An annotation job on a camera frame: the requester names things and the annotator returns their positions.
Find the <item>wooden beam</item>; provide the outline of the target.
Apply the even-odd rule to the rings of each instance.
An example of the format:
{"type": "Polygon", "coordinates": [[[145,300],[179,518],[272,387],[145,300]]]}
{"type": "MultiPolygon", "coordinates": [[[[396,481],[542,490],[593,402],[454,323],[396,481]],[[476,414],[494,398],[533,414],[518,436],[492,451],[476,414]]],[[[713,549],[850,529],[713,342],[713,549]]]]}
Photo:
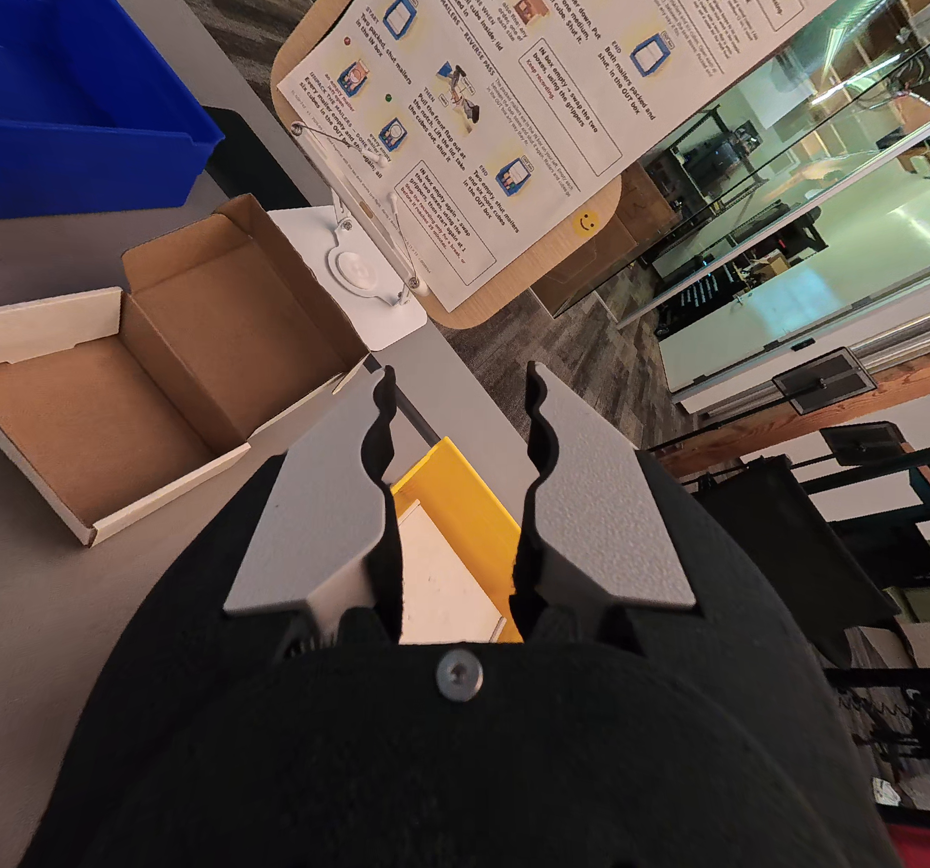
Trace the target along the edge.
{"type": "Polygon", "coordinates": [[[892,366],[878,373],[877,387],[809,414],[798,414],[789,403],[748,414],[689,440],[667,443],[655,453],[677,479],[715,465],[772,448],[798,437],[926,397],[929,393],[929,356],[892,366]]]}

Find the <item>yellow plastic bin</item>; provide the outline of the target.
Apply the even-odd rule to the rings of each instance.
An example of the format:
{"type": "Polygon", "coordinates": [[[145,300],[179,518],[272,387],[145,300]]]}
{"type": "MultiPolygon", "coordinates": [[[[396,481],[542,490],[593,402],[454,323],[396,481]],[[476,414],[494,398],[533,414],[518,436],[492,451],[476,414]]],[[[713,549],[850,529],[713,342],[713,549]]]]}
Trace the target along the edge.
{"type": "Polygon", "coordinates": [[[510,607],[520,526],[451,439],[438,442],[390,490],[398,520],[418,500],[504,616],[497,643],[520,644],[510,607]]]}

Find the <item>brown cardboard carton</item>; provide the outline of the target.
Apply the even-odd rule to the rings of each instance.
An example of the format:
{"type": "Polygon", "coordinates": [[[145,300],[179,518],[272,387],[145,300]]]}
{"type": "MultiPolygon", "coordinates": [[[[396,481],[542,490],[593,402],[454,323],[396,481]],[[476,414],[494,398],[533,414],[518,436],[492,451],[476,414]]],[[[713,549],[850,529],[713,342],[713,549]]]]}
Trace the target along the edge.
{"type": "Polygon", "coordinates": [[[531,289],[543,307],[560,316],[613,275],[635,262],[680,223],[640,162],[621,175],[619,204],[609,221],[531,289]]]}

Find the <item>black framed device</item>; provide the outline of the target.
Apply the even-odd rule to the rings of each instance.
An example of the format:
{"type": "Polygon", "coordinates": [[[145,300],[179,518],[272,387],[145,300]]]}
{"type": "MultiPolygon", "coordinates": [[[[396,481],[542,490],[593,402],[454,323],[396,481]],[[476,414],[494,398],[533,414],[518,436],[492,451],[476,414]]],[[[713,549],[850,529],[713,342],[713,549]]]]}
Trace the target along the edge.
{"type": "Polygon", "coordinates": [[[859,358],[846,347],[774,375],[771,383],[798,415],[826,409],[878,388],[859,358]]]}

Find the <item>blue plastic bin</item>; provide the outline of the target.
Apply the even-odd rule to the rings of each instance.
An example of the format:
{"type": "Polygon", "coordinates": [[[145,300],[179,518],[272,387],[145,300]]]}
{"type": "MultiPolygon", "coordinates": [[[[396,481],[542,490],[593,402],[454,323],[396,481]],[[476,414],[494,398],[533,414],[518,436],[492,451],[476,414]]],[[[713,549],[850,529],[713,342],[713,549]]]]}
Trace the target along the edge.
{"type": "Polygon", "coordinates": [[[223,139],[117,0],[1,0],[1,217],[179,208],[223,139]]]}

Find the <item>white metal plate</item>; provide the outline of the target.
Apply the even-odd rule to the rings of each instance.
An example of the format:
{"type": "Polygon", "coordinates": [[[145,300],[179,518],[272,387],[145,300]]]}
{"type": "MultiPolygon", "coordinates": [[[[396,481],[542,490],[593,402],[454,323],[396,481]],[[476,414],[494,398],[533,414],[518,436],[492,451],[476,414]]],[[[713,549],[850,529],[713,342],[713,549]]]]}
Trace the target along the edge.
{"type": "Polygon", "coordinates": [[[413,296],[401,296],[401,277],[358,223],[339,223],[332,206],[270,216],[369,351],[383,351],[427,324],[426,311],[413,296]]]}

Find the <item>white cardboard box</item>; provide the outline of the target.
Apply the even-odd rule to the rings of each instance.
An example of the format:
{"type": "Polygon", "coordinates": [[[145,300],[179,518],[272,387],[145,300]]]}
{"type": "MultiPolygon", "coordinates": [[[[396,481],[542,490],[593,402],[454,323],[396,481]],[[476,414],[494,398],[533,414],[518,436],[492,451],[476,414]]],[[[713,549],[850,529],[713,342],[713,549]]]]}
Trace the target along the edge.
{"type": "Polygon", "coordinates": [[[251,194],[130,248],[129,290],[2,307],[2,452],[84,547],[318,420],[369,351],[251,194]]]}
{"type": "Polygon", "coordinates": [[[398,520],[403,559],[400,644],[494,643],[497,610],[418,500],[398,520]]]}

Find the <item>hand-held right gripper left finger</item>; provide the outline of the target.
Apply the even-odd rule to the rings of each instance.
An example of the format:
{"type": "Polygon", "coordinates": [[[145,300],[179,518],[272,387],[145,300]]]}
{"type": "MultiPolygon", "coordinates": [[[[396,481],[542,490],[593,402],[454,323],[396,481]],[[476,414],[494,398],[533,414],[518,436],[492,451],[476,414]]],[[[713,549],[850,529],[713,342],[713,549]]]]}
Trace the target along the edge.
{"type": "Polygon", "coordinates": [[[334,639],[345,612],[377,614],[398,643],[403,556],[385,474],[394,456],[396,375],[359,371],[290,446],[223,610],[232,617],[296,611],[334,639]]]}

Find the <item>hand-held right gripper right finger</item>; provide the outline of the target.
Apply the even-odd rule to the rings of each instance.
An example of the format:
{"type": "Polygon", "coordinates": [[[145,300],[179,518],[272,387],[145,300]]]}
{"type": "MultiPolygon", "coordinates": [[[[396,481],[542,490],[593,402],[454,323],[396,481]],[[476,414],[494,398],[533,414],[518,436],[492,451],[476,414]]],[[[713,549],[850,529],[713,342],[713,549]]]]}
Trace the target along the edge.
{"type": "Polygon", "coordinates": [[[694,593],[640,452],[545,365],[527,365],[527,489],[511,616],[523,641],[634,642],[630,607],[689,612],[694,593]]]}

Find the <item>red bag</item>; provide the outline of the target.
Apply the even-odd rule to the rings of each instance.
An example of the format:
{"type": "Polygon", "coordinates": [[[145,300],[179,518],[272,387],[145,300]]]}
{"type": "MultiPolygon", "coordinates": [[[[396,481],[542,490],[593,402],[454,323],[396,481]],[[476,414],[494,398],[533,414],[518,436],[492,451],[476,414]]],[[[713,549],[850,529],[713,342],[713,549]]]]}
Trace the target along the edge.
{"type": "Polygon", "coordinates": [[[929,867],[929,828],[888,824],[887,831],[904,867],[929,867]]]}

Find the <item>black metal rack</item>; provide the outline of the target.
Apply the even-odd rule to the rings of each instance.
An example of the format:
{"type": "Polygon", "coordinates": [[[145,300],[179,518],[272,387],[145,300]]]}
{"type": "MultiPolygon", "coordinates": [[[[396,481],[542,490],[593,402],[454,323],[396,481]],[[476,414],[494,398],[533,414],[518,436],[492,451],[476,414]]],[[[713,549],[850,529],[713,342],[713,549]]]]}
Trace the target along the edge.
{"type": "Polygon", "coordinates": [[[829,454],[786,455],[708,472],[697,500],[754,561],[808,641],[839,668],[851,665],[846,632],[887,626],[903,613],[893,590],[928,591],[928,448],[912,450],[889,421],[821,431],[829,454]],[[867,481],[906,475],[918,505],[828,521],[812,500],[867,481]]]}

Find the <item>white instruction board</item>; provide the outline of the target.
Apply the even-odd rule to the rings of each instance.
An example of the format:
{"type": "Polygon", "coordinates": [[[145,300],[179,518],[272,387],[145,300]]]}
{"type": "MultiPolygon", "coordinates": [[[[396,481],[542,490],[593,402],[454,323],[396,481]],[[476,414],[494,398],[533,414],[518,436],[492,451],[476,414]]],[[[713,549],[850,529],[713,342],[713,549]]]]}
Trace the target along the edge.
{"type": "Polygon", "coordinates": [[[279,82],[452,312],[836,0],[352,0],[279,82]]]}

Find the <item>glass sliding door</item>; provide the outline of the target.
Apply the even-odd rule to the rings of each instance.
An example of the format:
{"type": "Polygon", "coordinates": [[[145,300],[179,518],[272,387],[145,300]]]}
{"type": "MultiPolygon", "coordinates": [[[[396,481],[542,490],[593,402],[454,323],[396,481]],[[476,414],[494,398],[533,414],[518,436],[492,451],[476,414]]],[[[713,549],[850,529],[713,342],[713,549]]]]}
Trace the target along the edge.
{"type": "Polygon", "coordinates": [[[787,147],[651,263],[646,325],[691,410],[794,339],[928,276],[928,38],[912,36],[808,103],[787,147]]]}

